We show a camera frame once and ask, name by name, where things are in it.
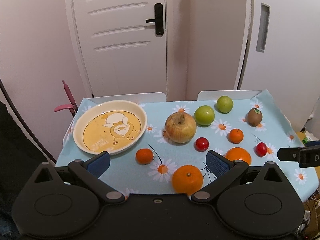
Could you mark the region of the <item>large orange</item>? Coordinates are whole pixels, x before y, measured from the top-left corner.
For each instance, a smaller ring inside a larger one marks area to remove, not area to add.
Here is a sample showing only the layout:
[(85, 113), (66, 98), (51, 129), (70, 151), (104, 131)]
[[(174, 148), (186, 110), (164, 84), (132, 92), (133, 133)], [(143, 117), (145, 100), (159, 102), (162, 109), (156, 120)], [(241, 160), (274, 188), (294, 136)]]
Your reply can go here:
[(225, 154), (225, 158), (234, 161), (234, 160), (242, 160), (246, 162), (248, 165), (251, 165), (252, 157), (251, 155), (241, 147), (234, 147), (227, 151)]
[(203, 176), (197, 167), (183, 165), (174, 172), (171, 182), (176, 193), (185, 193), (190, 196), (202, 188)]

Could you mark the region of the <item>small mandarin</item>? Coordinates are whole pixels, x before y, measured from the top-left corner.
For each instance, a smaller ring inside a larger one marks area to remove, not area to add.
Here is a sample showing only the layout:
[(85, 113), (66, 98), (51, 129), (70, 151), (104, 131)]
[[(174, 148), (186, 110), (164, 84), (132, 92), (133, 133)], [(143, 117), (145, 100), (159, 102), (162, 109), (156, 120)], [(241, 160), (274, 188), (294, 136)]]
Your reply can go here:
[(244, 139), (244, 133), (242, 130), (234, 128), (229, 132), (228, 139), (234, 144), (239, 144)]
[(136, 161), (140, 165), (146, 165), (153, 161), (153, 152), (149, 148), (142, 148), (136, 152)]

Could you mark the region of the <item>cherry tomato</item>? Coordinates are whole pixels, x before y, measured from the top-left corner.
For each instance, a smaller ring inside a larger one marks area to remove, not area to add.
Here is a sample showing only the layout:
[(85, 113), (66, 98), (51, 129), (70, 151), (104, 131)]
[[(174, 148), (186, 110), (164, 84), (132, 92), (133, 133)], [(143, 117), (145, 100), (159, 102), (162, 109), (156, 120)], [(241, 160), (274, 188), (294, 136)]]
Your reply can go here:
[(267, 146), (265, 143), (260, 142), (255, 147), (255, 152), (259, 157), (264, 157), (267, 154)]
[(209, 141), (204, 137), (199, 137), (195, 141), (195, 148), (199, 152), (204, 152), (209, 148)]

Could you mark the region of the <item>large orange front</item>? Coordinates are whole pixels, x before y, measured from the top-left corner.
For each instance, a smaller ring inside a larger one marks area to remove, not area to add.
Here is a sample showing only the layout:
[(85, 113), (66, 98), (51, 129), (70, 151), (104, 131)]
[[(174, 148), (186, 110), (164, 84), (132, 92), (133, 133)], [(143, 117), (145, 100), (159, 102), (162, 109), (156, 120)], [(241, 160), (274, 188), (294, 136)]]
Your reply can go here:
[(203, 176), (197, 167), (183, 165), (174, 172), (171, 182), (176, 193), (185, 193), (190, 196), (202, 188)]

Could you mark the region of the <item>green apple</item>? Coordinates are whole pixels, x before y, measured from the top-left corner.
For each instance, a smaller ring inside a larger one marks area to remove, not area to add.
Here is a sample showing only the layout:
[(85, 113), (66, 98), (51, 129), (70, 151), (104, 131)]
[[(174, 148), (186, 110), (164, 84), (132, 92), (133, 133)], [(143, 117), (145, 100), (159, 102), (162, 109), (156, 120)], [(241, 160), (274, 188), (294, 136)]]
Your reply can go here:
[(230, 97), (224, 95), (218, 98), (216, 105), (219, 112), (229, 113), (233, 108), (233, 100)]
[(203, 105), (195, 111), (194, 119), (200, 126), (209, 126), (215, 119), (215, 112), (212, 107)]

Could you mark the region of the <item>brown kiwi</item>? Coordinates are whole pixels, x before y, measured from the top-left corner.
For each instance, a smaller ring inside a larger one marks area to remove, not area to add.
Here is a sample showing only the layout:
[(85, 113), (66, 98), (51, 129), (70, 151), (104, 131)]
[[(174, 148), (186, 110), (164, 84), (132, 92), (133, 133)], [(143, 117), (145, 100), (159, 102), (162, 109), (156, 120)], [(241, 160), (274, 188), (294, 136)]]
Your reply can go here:
[(249, 110), (247, 114), (247, 122), (250, 126), (256, 127), (258, 126), (263, 119), (262, 112), (257, 108), (252, 108)]

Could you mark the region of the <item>large yellow apple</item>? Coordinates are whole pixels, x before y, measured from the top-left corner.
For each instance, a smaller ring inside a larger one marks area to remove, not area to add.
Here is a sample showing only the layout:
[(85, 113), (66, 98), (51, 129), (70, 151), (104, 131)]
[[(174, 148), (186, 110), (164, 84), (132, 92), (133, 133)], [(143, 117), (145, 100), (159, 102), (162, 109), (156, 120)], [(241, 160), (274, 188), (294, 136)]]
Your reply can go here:
[(165, 131), (169, 139), (178, 144), (191, 141), (196, 129), (194, 118), (185, 112), (172, 113), (165, 122)]

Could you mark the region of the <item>cream cartoon plate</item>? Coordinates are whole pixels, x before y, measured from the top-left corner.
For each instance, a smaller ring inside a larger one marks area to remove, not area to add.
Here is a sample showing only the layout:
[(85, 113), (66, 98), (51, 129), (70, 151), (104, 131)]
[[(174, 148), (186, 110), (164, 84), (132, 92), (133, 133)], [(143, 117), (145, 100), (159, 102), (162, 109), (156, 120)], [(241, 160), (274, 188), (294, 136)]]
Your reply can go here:
[(110, 155), (132, 147), (144, 134), (148, 123), (144, 109), (131, 101), (113, 100), (87, 110), (76, 121), (73, 140), (82, 151)]

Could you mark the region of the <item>blue daisy tablecloth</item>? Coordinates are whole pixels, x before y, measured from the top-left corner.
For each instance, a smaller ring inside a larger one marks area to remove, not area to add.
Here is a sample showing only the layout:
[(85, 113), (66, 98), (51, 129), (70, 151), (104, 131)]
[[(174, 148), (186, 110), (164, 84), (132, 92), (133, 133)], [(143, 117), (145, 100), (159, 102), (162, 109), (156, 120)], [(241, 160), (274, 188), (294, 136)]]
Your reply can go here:
[[(177, 111), (193, 114), (203, 105), (214, 107), (215, 100), (153, 102), (143, 100), (140, 106), (148, 117), (146, 131), (139, 141), (129, 150), (114, 155), (110, 168), (101, 176), (101, 180), (124, 195), (131, 193), (165, 194), (173, 193), (171, 176), (183, 165), (196, 166), (203, 175), (204, 184), (215, 179), (206, 167), (206, 153), (194, 148), (193, 142), (185, 145), (173, 143), (164, 131), (165, 121)], [(250, 109), (257, 108), (263, 114), (261, 123), (252, 127), (247, 122)], [(226, 154), (234, 147), (227, 135), (231, 129), (243, 131), (244, 139), (240, 147), (252, 157), (252, 165), (261, 166), (267, 161), (275, 161), (297, 191), (301, 200), (308, 199), (318, 187), (318, 177), (313, 167), (300, 168), (297, 163), (278, 161), (277, 152), (283, 147), (300, 147), (299, 140), (291, 125), (274, 103), (272, 95), (264, 90), (257, 96), (246, 100), (235, 100), (228, 114), (216, 113), (214, 122), (208, 127), (198, 127), (196, 137), (209, 141), (209, 148), (219, 154)], [(259, 157), (255, 152), (258, 143), (267, 146), (267, 154)], [(153, 161), (140, 165), (136, 161), (136, 152), (149, 148), (153, 152)]]

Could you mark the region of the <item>black fabric bag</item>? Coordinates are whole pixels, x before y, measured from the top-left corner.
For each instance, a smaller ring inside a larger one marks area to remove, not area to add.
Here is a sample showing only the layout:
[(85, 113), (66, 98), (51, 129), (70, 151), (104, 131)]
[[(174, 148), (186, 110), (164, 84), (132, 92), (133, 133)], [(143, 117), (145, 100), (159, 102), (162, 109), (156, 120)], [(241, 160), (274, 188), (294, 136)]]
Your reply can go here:
[(25, 136), (1, 103), (1, 234), (18, 234), (12, 205), (30, 176), (47, 158)]

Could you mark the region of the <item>white chair back right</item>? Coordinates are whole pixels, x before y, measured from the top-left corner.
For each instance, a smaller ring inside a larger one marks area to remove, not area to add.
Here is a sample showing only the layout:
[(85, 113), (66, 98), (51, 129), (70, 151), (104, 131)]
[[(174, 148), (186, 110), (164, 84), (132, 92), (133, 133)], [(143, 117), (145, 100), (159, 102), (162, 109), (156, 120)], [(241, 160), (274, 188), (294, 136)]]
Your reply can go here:
[(217, 100), (221, 96), (228, 96), (232, 100), (251, 99), (261, 93), (260, 90), (204, 90), (199, 92), (198, 101)]

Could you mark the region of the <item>black stand pole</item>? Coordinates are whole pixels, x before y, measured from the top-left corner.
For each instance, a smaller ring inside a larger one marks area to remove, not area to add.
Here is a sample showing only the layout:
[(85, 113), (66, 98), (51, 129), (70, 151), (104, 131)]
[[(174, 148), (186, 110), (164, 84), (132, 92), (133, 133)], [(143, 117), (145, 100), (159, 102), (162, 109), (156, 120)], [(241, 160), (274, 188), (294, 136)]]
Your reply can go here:
[(35, 134), (31, 131), (31, 129), (28, 127), (28, 125), (25, 123), (23, 118), (21, 117), (20, 113), (18, 112), (17, 108), (15, 107), (14, 103), (12, 102), (9, 94), (7, 93), (3, 82), (0, 80), (1, 84), (1, 91), (3, 93), (4, 98), (8, 102), (11, 110), (13, 111), (14, 115), (16, 116), (16, 119), (19, 121), (21, 126), (23, 127), (24, 131), (29, 135), (29, 137), (32, 139), (32, 141), (35, 143), (35, 145), (42, 151), (42, 153), (50, 159), (54, 164), (56, 163), (56, 159), (49, 153), (49, 151), (41, 144), (39, 139), (35, 136)]

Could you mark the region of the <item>white sliding wardrobe door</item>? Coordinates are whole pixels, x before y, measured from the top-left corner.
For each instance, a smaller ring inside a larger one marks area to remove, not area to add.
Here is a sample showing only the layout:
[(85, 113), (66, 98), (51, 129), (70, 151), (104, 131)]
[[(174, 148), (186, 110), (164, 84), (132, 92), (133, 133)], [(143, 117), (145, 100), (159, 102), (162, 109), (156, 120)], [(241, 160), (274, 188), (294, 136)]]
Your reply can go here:
[(295, 130), (319, 98), (319, 0), (251, 0), (242, 90), (268, 90)]

